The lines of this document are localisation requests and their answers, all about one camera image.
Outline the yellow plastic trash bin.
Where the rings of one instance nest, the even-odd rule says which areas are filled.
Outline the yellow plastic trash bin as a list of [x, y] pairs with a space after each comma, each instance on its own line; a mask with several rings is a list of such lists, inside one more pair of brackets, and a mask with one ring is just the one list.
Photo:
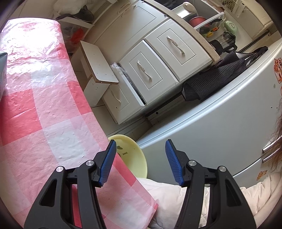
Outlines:
[[108, 140], [117, 144], [117, 153], [137, 178], [147, 178], [148, 166], [145, 155], [139, 145], [126, 135], [112, 135]]

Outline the pink checkered tablecloth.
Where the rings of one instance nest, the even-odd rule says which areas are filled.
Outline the pink checkered tablecloth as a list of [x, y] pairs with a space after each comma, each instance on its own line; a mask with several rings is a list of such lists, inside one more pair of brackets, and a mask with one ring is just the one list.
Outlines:
[[1, 99], [1, 228], [148, 228], [158, 204], [94, 116], [55, 20], [17, 18], [1, 30], [8, 54]]

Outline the dark striped cloth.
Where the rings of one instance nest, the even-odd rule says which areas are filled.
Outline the dark striped cloth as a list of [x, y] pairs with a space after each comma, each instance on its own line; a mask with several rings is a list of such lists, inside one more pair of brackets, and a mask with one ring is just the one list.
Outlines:
[[185, 101], [205, 100], [220, 90], [257, 61], [268, 47], [253, 52], [231, 51], [221, 61], [204, 72], [200, 72], [183, 83], [182, 95]]

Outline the small white wooden stool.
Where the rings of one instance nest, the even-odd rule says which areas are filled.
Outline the small white wooden stool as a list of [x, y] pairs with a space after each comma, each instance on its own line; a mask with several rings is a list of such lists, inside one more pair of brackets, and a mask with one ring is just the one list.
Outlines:
[[99, 47], [91, 43], [80, 41], [71, 64], [91, 107], [97, 105], [111, 84], [119, 83]]

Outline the white drawer cabinet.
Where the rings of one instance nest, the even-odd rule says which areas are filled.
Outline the white drawer cabinet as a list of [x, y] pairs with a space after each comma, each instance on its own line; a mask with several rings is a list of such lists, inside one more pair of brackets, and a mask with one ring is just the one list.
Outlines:
[[122, 27], [118, 21], [97, 41], [120, 83], [103, 97], [121, 124], [160, 100], [180, 82], [207, 67], [211, 57], [183, 27], [166, 20], [141, 37], [146, 27]]

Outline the white shelf rack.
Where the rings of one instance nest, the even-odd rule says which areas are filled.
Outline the white shelf rack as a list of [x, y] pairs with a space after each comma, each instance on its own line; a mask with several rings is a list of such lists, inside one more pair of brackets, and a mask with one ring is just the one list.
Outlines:
[[54, 19], [84, 28], [94, 23], [117, 1], [56, 1]]

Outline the crushed blue milk carton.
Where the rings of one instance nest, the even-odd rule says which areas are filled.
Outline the crushed blue milk carton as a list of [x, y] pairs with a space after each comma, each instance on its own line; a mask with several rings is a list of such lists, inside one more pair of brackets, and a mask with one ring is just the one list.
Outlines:
[[2, 99], [4, 89], [7, 83], [7, 58], [6, 52], [0, 54], [0, 100]]

